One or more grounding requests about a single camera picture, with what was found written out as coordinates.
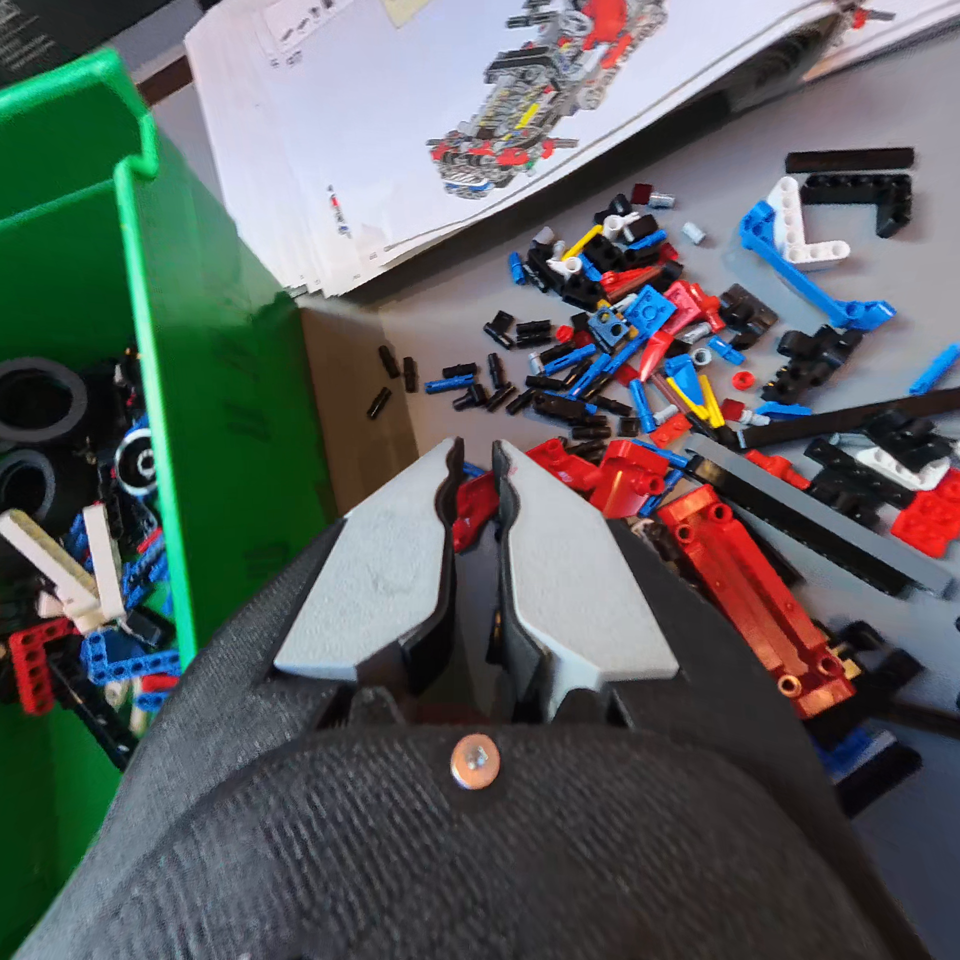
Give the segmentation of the open instruction booklet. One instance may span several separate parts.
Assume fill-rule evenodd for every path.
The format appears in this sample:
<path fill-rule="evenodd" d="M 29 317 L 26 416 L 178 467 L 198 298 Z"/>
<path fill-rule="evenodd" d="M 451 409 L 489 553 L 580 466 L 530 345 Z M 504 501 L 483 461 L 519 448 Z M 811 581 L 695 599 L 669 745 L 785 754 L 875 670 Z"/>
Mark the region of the open instruction booklet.
<path fill-rule="evenodd" d="M 717 92 L 762 101 L 958 2 L 220 2 L 186 34 L 224 205 L 345 294 Z"/>

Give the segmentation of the pile of toy bricks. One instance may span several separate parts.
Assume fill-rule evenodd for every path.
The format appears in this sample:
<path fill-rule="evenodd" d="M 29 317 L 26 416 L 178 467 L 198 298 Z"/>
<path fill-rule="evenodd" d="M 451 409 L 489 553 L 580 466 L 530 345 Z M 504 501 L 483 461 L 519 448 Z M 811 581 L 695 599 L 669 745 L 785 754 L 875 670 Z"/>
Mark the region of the pile of toy bricks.
<path fill-rule="evenodd" d="M 581 311 L 556 329 L 547 320 L 517 322 L 499 311 L 486 336 L 502 349 L 545 347 L 539 366 L 512 383 L 501 355 L 485 362 L 490 387 L 474 362 L 441 378 L 419 377 L 412 357 L 397 364 L 379 354 L 406 395 L 450 395 L 455 415 L 541 418 L 569 438 L 551 436 L 522 452 L 601 513 L 645 594 L 679 671 L 668 680 L 613 684 L 606 694 L 570 692 L 561 707 L 585 702 L 587 718 L 637 726 L 663 721 L 693 743 L 709 734 L 733 757 L 757 758 L 750 769 L 801 810 L 826 801 L 850 817 L 905 776 L 921 758 L 863 724 L 885 711 L 921 672 L 900 649 L 862 668 L 858 653 L 884 647 L 866 622 L 839 632 L 811 618 L 793 592 L 789 562 L 741 516 L 893 597 L 950 585 L 932 558 L 958 538 L 958 471 L 951 445 L 914 414 L 958 408 L 958 390 L 827 414 L 845 429 L 892 442 L 896 455 L 918 453 L 944 472 L 931 489 L 913 491 L 818 436 L 823 417 L 786 404 L 794 387 L 816 386 L 846 363 L 864 337 L 850 321 L 816 334 L 787 331 L 778 351 L 788 359 L 764 386 L 765 411 L 799 417 L 732 430 L 743 403 L 718 403 L 698 354 L 740 364 L 743 352 L 777 320 L 744 287 L 712 296 L 683 275 L 668 241 L 652 231 L 641 247 L 596 231 L 576 257 L 584 271 L 562 275 L 534 240 L 525 258 L 510 255 L 516 278 L 560 294 Z M 499 599 L 499 492 L 494 470 L 465 463 L 456 495 L 453 550 L 474 548 L 495 532 L 495 605 L 486 660 L 503 675 Z"/>

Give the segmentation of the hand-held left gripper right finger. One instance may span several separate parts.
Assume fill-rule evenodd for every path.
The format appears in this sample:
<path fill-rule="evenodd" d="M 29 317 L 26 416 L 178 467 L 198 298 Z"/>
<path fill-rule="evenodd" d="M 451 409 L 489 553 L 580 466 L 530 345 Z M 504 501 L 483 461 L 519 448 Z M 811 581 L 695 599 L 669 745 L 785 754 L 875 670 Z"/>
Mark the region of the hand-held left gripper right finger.
<path fill-rule="evenodd" d="M 601 512 L 508 441 L 491 462 L 514 713 L 549 721 L 572 691 L 674 679 L 677 656 Z"/>

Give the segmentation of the mixed bricks and black tyres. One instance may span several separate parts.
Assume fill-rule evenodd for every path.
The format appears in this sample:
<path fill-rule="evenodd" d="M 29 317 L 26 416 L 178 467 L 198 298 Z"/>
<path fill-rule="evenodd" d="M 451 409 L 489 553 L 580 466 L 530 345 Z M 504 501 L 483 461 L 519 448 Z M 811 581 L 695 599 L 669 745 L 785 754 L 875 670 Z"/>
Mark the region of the mixed bricks and black tyres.
<path fill-rule="evenodd" d="M 182 673 L 139 352 L 1 365 L 2 703 L 123 771 Z"/>

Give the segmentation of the dark flat box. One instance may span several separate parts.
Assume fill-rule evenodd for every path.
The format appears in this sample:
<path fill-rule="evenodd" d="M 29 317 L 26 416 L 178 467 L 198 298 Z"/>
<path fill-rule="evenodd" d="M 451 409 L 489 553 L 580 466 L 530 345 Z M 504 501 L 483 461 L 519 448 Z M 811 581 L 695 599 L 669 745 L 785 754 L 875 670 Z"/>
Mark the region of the dark flat box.
<path fill-rule="evenodd" d="M 184 54 L 215 1 L 3 1 L 1 87 L 113 49 L 137 79 Z"/>

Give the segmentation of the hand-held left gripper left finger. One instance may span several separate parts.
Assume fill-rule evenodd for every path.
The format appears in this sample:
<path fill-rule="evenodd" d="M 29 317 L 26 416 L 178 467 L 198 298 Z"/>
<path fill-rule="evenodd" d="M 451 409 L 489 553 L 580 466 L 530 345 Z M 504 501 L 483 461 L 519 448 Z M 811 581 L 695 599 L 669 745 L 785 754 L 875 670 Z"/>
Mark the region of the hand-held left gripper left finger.
<path fill-rule="evenodd" d="M 274 656 L 278 672 L 404 692 L 443 673 L 463 462 L 462 438 L 446 438 L 345 516 Z"/>

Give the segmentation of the green storage bin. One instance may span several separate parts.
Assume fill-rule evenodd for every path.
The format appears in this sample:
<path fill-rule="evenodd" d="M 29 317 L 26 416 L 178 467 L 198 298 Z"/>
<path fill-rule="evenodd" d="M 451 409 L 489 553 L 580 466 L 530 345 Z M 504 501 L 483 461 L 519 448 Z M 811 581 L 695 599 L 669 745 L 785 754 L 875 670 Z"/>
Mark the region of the green storage bin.
<path fill-rule="evenodd" d="M 179 651 L 333 519 L 294 301 L 103 51 L 2 90 L 2 360 L 135 340 Z"/>

